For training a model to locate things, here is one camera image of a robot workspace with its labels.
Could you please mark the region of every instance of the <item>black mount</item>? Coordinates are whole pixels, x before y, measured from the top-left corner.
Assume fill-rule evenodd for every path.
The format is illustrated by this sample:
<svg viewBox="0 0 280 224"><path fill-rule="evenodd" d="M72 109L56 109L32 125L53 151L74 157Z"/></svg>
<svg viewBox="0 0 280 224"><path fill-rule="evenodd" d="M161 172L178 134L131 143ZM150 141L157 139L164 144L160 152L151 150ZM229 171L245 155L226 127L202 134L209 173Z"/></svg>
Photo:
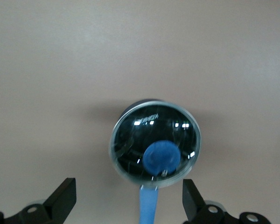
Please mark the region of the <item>black mount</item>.
<svg viewBox="0 0 280 224"><path fill-rule="evenodd" d="M62 224L76 203L76 179L67 178L43 204L32 204L0 224Z"/></svg>
<svg viewBox="0 0 280 224"><path fill-rule="evenodd" d="M63 224L76 200L76 180L67 178L43 204L29 205L6 219L0 212L0 224ZM254 212L243 212L237 219L206 204L192 180L183 180L182 204L188 217L184 224L271 224Z"/></svg>
<svg viewBox="0 0 280 224"><path fill-rule="evenodd" d="M188 218L184 224L271 224L254 212L243 212L237 219L216 205L206 204L192 180L183 180L182 204Z"/></svg>

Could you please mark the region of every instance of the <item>metal rim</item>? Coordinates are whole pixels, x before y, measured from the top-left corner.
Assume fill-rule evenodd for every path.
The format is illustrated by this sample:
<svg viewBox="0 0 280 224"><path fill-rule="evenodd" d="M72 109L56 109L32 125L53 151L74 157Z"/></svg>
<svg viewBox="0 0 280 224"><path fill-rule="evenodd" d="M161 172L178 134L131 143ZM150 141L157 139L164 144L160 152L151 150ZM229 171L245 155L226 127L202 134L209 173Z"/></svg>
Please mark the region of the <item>metal rim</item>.
<svg viewBox="0 0 280 224"><path fill-rule="evenodd" d="M189 121L191 122L191 124L193 125L193 128L195 130L196 133L196 148L195 148L195 154L197 156L194 157L192 162L189 162L178 174L165 179L165 180L161 180L161 181L144 181L141 180L137 177L134 177L132 175L129 175L126 173L126 171L119 165L118 161L117 161L117 157L114 153L114 141L115 141L115 136L116 133L119 129L119 126L121 125L121 123L125 120L125 118L127 116L129 116L131 113L133 113L134 111L142 108L142 107L146 107L146 106L150 106L150 105L161 105L161 106L168 106L171 107L173 109L176 109L177 111L179 111L181 114L183 114L184 116L186 116L186 118L189 119ZM113 165L115 167L115 169L117 170L117 172L119 174L121 174L123 177L125 177L128 180L131 180L134 183L137 183L139 185L144 185L146 187L166 187L169 185L172 185L176 182L178 182L179 180L181 180L184 176L186 176L190 170L192 169L192 167L194 166L195 162L197 161L197 158L199 157L199 152L200 152L200 147L201 147L201 134L200 134L200 128L195 120L195 118L192 116L192 114L190 114L186 109L184 109L181 106L166 102L166 101L161 101L161 100L153 100L153 101L147 101L144 103L140 103L134 107L132 107L131 109L129 109L127 112L125 112L118 120L118 122L116 123L116 125L114 126L114 129L112 131L112 136L111 136L111 140L110 140L110 145L109 145L109 156L113 162Z"/></svg>

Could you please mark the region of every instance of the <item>beige wall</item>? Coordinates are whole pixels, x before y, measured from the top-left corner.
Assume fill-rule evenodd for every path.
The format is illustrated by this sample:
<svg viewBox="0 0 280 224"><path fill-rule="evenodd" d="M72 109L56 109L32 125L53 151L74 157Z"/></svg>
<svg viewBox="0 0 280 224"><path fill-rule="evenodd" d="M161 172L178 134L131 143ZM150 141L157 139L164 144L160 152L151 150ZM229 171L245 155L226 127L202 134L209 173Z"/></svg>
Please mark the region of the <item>beige wall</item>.
<svg viewBox="0 0 280 224"><path fill-rule="evenodd" d="M188 178L205 199L280 224L280 0L0 1L0 210L71 176L67 224L137 223L138 186L107 149L143 98L197 119ZM186 219L181 190L160 190L156 224Z"/></svg>

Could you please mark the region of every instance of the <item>blue plastic handle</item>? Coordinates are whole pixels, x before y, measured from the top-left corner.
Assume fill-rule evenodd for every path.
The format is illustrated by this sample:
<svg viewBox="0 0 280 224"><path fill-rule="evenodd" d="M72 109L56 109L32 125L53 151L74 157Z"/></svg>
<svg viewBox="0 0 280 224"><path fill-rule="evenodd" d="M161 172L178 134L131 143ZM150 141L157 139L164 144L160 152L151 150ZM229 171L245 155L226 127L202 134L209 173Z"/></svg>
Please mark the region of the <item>blue plastic handle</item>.
<svg viewBox="0 0 280 224"><path fill-rule="evenodd" d="M154 224L155 210L158 201L157 188L140 187L140 220L139 224Z"/></svg>

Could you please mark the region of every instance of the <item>screw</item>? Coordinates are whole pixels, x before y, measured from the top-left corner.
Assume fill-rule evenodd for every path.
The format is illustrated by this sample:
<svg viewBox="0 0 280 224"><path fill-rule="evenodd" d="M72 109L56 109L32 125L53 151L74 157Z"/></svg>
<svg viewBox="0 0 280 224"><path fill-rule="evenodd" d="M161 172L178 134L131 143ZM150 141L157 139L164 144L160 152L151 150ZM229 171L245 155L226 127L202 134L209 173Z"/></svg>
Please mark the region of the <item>screw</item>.
<svg viewBox="0 0 280 224"><path fill-rule="evenodd" d="M210 206L210 207L209 207L209 211L210 211L211 213L217 213L217 212L218 212L218 209L217 209L215 206Z"/></svg>
<svg viewBox="0 0 280 224"><path fill-rule="evenodd" d="M167 174L168 174L168 170L165 169L165 170L163 170L161 176L162 176L162 177L165 177L165 176L167 176Z"/></svg>
<svg viewBox="0 0 280 224"><path fill-rule="evenodd" d="M252 214L247 215L247 219L249 219L251 222L258 222L258 218Z"/></svg>
<svg viewBox="0 0 280 224"><path fill-rule="evenodd" d="M28 213L35 212L37 210L37 207L31 207L30 209L27 210Z"/></svg>

